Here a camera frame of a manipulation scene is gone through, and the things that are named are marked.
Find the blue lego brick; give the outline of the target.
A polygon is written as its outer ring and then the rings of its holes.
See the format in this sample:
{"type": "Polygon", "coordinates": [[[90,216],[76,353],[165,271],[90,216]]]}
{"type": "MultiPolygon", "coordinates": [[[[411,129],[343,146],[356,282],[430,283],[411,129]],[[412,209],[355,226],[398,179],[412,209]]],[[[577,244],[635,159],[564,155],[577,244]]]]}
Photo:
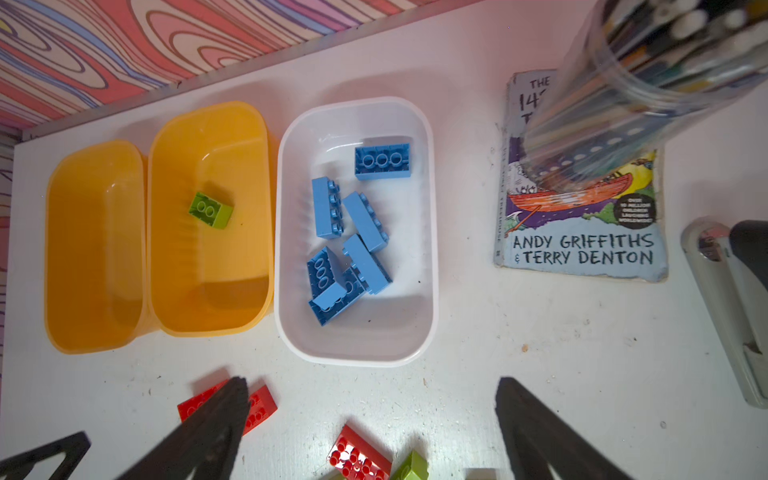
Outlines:
{"type": "Polygon", "coordinates": [[[379,294],[392,283],[387,271],[358,234],[344,242],[343,253],[349,258],[353,272],[368,293],[379,294]]]}
{"type": "Polygon", "coordinates": [[[316,235],[323,239],[339,238],[344,232],[340,188],[328,177],[312,180],[316,235]]]}
{"type": "Polygon", "coordinates": [[[369,252],[379,252],[388,245],[389,236],[364,194],[352,192],[342,200],[342,204],[369,252]]]}
{"type": "Polygon", "coordinates": [[[409,178],[410,145],[407,143],[355,148],[354,173],[361,181],[409,178]]]}
{"type": "Polygon", "coordinates": [[[328,247],[318,251],[307,262],[307,269],[312,294],[308,304],[321,326],[366,293],[353,270],[344,269],[338,256],[328,247]]]}

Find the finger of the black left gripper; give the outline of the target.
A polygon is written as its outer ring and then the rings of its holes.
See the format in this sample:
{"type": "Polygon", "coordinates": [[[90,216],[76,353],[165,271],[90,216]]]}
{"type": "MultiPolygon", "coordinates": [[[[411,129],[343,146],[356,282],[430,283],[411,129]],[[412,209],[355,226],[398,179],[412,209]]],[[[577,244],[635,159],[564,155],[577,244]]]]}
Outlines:
{"type": "Polygon", "coordinates": [[[69,479],[90,447],[91,441],[84,431],[74,433],[33,450],[2,460],[1,478],[26,479],[37,464],[62,454],[64,459],[49,479],[69,479]]]}

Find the small green lego brick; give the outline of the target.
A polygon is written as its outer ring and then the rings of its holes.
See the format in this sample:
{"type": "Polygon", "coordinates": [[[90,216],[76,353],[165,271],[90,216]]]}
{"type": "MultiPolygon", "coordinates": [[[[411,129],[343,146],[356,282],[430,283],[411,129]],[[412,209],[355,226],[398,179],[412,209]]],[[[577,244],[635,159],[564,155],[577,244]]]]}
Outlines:
{"type": "Polygon", "coordinates": [[[233,210],[232,206],[197,192],[188,213],[212,228],[223,230],[228,225],[233,210]]]}

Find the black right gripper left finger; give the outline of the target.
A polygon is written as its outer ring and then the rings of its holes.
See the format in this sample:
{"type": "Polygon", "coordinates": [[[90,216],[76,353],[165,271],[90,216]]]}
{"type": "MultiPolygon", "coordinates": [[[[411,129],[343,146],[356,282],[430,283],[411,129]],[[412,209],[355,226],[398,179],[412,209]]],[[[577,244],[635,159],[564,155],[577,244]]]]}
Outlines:
{"type": "Polygon", "coordinates": [[[249,412],[247,382],[233,377],[122,479],[228,479],[249,412]]]}

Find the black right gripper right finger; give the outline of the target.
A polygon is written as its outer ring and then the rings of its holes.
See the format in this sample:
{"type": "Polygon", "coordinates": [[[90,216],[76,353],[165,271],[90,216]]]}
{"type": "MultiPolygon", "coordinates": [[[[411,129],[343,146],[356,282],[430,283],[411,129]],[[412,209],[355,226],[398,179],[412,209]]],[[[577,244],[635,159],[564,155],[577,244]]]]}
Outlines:
{"type": "Polygon", "coordinates": [[[517,479],[626,479],[576,431],[512,377],[500,379],[495,412],[517,479]]]}

